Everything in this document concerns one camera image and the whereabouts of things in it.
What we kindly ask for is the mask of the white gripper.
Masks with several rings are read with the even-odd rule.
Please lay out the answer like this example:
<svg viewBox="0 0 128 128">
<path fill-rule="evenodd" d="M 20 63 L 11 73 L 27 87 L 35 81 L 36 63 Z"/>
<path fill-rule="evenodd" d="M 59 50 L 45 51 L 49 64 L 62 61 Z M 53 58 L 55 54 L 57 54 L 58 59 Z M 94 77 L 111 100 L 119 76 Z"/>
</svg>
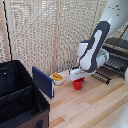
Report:
<svg viewBox="0 0 128 128">
<path fill-rule="evenodd" d="M 79 66 L 69 70 L 69 79 L 71 81 L 90 76 L 90 73 L 83 71 Z"/>
</svg>

